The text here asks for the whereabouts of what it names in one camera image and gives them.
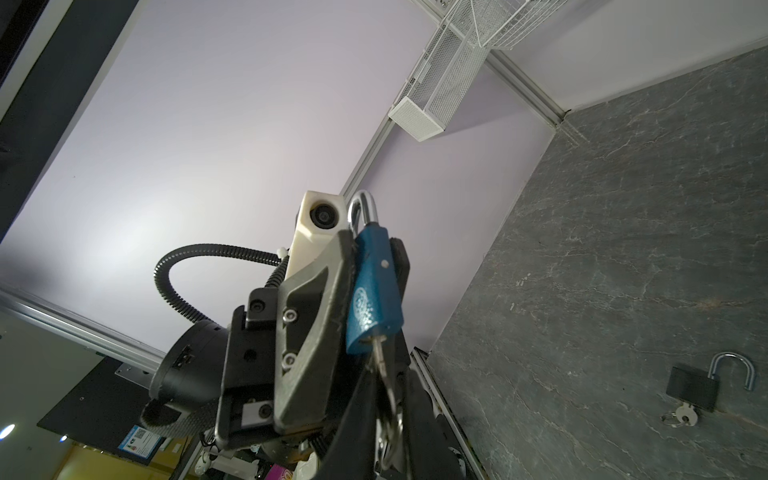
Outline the key with ring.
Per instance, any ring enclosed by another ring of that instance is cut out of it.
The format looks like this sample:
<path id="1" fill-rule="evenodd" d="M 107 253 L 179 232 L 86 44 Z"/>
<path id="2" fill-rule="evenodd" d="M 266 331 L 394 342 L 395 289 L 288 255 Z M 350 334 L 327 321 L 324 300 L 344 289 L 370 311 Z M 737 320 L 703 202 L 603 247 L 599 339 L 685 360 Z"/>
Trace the key with ring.
<path id="1" fill-rule="evenodd" d="M 699 422 L 699 415 L 694 405 L 683 402 L 674 411 L 662 415 L 661 421 L 672 428 L 694 427 Z"/>

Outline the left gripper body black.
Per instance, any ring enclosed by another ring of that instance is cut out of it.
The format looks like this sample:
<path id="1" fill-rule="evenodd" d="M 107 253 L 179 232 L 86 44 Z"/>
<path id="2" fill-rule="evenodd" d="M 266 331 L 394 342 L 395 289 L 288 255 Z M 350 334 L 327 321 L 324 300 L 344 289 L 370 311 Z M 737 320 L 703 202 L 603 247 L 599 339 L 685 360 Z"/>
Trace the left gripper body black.
<path id="1" fill-rule="evenodd" d="M 253 290 L 229 328 L 215 425 L 217 445 L 236 450 L 276 436 L 274 382 L 277 289 Z"/>

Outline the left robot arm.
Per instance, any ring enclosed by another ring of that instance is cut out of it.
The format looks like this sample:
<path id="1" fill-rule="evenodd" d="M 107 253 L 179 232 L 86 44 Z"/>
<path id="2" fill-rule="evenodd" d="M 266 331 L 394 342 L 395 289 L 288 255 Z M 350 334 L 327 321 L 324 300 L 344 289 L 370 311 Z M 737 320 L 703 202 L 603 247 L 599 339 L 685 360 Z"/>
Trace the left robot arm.
<path id="1" fill-rule="evenodd" d="M 174 288 L 175 265 L 223 257 L 268 265 L 267 282 L 221 325 Z M 331 236 L 290 273 L 288 255 L 193 244 L 156 265 L 155 286 L 190 325 L 163 358 L 142 424 L 163 436 L 212 432 L 221 449 L 322 439 L 334 450 L 399 434 L 401 300 L 410 273 L 404 243 L 378 224 Z"/>

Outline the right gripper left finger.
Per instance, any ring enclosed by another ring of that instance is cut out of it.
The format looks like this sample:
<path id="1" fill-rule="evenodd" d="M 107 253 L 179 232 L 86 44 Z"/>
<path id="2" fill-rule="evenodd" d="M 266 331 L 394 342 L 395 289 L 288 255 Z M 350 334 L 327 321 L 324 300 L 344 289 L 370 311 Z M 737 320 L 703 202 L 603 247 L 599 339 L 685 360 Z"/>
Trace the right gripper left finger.
<path id="1" fill-rule="evenodd" d="M 364 370 L 315 479 L 374 479 L 378 380 Z"/>

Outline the blue padlock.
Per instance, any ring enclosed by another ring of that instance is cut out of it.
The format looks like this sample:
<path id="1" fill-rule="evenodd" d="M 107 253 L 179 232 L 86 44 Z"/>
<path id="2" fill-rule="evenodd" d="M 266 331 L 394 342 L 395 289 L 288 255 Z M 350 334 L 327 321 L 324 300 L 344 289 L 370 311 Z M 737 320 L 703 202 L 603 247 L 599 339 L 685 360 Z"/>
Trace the blue padlock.
<path id="1" fill-rule="evenodd" d="M 377 339 L 395 336 L 404 324 L 389 232 L 380 225 L 369 192 L 354 194 L 348 223 L 355 245 L 355 281 L 349 305 L 346 352 L 368 353 Z"/>

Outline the silver padlock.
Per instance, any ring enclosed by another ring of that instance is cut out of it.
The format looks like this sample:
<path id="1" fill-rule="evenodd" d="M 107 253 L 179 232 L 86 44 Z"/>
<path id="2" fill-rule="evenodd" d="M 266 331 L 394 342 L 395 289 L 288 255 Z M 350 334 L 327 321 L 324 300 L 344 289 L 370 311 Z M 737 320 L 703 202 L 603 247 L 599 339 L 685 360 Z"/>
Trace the silver padlock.
<path id="1" fill-rule="evenodd" d="M 717 372 L 725 359 L 737 360 L 745 367 L 744 389 L 752 391 L 756 379 L 753 362 L 742 354 L 725 351 L 713 356 L 706 371 L 684 364 L 673 365 L 666 385 L 666 395 L 693 407 L 713 412 L 720 387 Z"/>

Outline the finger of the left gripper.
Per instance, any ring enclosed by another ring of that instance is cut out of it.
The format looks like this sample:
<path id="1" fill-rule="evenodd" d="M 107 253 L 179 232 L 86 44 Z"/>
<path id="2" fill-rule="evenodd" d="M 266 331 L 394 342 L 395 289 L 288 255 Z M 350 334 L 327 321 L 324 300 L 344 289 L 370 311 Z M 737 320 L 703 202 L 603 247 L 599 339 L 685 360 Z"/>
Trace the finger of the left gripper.
<path id="1" fill-rule="evenodd" d="M 350 230 L 336 233 L 307 266 L 278 289 L 274 428 L 294 434 L 327 417 L 353 284 Z"/>
<path id="2" fill-rule="evenodd" d="M 394 261 L 395 275 L 397 280 L 397 286 L 399 290 L 400 299 L 404 298 L 408 277 L 411 270 L 410 260 L 404 245 L 404 242 L 399 238 L 389 239 L 391 253 Z"/>

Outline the small key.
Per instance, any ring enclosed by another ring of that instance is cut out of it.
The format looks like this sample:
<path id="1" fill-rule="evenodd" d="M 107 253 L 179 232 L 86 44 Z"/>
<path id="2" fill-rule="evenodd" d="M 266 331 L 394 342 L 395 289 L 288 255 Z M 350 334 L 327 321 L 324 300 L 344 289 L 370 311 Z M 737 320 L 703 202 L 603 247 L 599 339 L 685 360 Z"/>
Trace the small key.
<path id="1" fill-rule="evenodd" d="M 377 336 L 372 340 L 372 368 L 377 376 L 376 460 L 384 475 L 405 473 L 404 401 L 405 371 L 409 356 L 403 335 Z"/>

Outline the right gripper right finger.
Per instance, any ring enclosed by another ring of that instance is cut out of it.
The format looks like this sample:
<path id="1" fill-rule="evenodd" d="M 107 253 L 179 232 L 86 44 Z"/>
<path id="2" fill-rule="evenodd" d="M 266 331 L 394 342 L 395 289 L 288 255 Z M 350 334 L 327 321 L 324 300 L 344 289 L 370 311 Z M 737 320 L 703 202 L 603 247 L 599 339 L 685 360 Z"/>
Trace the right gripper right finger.
<path id="1" fill-rule="evenodd" d="M 418 375 L 406 369 L 403 380 L 403 442 L 407 479 L 464 479 L 449 449 Z"/>

